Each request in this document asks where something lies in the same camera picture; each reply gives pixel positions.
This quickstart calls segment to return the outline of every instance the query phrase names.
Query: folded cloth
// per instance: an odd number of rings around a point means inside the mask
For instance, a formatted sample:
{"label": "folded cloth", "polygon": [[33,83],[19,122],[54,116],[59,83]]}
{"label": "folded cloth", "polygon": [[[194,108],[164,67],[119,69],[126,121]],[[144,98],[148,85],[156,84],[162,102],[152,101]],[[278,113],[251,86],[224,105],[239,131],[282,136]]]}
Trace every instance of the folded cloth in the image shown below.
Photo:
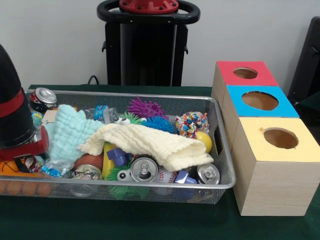
{"label": "folded cloth", "polygon": [[104,124],[99,121],[86,119],[82,110],[77,112],[72,106],[59,105],[54,123],[45,126],[50,141],[50,159],[74,163],[84,155],[78,146],[84,144],[102,126]]}
{"label": "folded cloth", "polygon": [[205,145],[198,140],[136,124],[105,125],[79,149],[97,156],[105,142],[115,144],[126,153],[151,155],[170,172],[213,161],[206,153]]}

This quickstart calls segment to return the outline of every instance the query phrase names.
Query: cable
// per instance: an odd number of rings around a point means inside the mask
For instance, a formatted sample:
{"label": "cable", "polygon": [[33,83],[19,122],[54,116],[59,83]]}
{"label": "cable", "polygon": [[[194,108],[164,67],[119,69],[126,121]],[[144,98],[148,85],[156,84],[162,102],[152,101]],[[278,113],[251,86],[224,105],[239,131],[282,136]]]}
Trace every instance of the cable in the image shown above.
{"label": "cable", "polygon": [[97,78],[97,76],[96,76],[96,75],[92,75],[92,76],[89,78],[89,80],[88,80],[88,83],[87,83],[87,84],[90,84],[92,79],[95,79],[95,82],[96,82],[96,84],[97,84],[97,85],[99,85],[99,84],[100,84],[100,83],[99,83],[99,80],[98,80],[98,78]]}

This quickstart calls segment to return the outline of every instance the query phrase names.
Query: yellow toy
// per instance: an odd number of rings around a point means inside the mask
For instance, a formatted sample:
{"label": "yellow toy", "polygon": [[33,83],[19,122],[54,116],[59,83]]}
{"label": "yellow toy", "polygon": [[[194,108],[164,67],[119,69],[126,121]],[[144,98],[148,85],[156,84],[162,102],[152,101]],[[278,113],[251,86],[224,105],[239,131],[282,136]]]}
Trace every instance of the yellow toy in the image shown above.
{"label": "yellow toy", "polygon": [[200,142],[203,142],[205,145],[205,151],[207,153],[210,153],[210,151],[212,149],[212,140],[209,137],[209,135],[206,134],[205,132],[198,131],[196,133],[196,139],[199,140]]}
{"label": "yellow toy", "polygon": [[110,160],[107,152],[115,149],[117,146],[109,142],[105,142],[103,146],[103,167],[102,167],[102,179],[105,179],[109,175],[109,171],[115,167],[114,161]]}

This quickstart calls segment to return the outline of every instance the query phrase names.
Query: can top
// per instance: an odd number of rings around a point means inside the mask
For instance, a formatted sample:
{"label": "can top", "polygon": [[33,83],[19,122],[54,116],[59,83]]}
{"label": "can top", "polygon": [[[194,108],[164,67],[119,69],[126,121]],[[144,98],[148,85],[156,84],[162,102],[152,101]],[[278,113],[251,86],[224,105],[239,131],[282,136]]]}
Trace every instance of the can top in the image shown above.
{"label": "can top", "polygon": [[45,104],[55,104],[57,102],[57,96],[55,93],[47,88],[44,87],[38,87],[34,94],[36,98]]}
{"label": "can top", "polygon": [[149,157],[138,157],[131,164],[130,173],[136,182],[152,182],[158,176],[158,165]]}
{"label": "can top", "polygon": [[84,173],[85,171],[99,173],[100,175],[102,174],[101,170],[99,168],[97,168],[96,166],[90,165],[90,164],[80,165],[75,170],[75,172],[82,172],[82,173]]}
{"label": "can top", "polygon": [[217,185],[220,182],[220,173],[216,166],[211,163],[198,166],[197,172],[200,180],[204,184]]}

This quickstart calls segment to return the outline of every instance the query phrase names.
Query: table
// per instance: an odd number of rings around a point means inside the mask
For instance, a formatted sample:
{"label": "table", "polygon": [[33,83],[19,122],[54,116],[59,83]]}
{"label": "table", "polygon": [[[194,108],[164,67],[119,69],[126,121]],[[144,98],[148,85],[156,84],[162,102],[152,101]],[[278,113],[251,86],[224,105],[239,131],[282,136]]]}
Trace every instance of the table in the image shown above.
{"label": "table", "polygon": [[[42,85],[51,90],[210,96],[210,87]],[[320,239],[320,188],[303,217],[243,217],[229,189],[216,205],[0,197],[1,239]]]}

